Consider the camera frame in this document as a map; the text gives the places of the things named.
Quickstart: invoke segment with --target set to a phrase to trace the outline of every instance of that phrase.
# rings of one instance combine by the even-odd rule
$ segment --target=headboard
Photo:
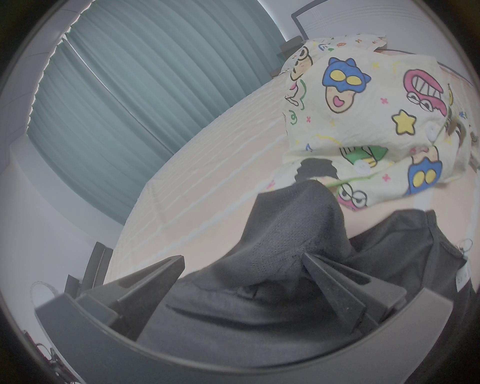
[[[434,56],[471,81],[455,48],[413,0],[314,0],[294,12],[292,19],[305,40],[385,35],[389,49]]]

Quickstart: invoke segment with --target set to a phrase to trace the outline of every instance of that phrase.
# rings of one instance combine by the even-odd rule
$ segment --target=curtain
[[[174,153],[271,79],[283,42],[257,0],[96,0],[52,56],[27,134],[125,223]]]

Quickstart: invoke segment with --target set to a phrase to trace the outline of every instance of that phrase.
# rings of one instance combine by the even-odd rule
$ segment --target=black fabric
[[[438,229],[434,212],[395,212],[349,241],[334,196],[310,180],[260,194],[239,243],[180,279],[137,342],[198,362],[262,367],[319,357],[358,340],[361,334],[346,333],[303,267],[305,252],[402,286],[408,301],[423,287],[454,300],[445,339],[461,320],[462,294],[472,291],[470,283],[456,292],[465,260]]]

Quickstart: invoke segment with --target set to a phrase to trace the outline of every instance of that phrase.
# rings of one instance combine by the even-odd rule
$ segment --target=green squiggle
[[[303,98],[307,94],[307,86],[305,85],[305,82],[302,79],[300,79],[300,83],[303,85],[303,96],[300,98],[301,111],[303,111],[305,109],[305,104],[303,103]]]
[[[294,121],[294,123],[290,122],[290,124],[291,124],[291,125],[297,124],[297,122],[298,122],[297,114],[296,114],[294,111],[292,111],[291,109],[289,109],[288,111],[292,113],[292,115],[290,116],[290,118]]]

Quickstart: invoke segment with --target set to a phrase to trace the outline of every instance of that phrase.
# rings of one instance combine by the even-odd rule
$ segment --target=striped bed sheet
[[[400,52],[385,51],[395,55]],[[449,69],[478,135],[480,99],[475,88]],[[281,113],[282,74],[227,110],[178,151],[145,185],[114,249],[105,283],[167,257],[185,257],[183,275],[227,253],[239,240],[259,191],[281,165],[288,148]],[[398,209],[433,209],[453,244],[473,240],[468,252],[472,282],[480,283],[480,172],[447,185],[357,212],[342,207],[349,237]]]

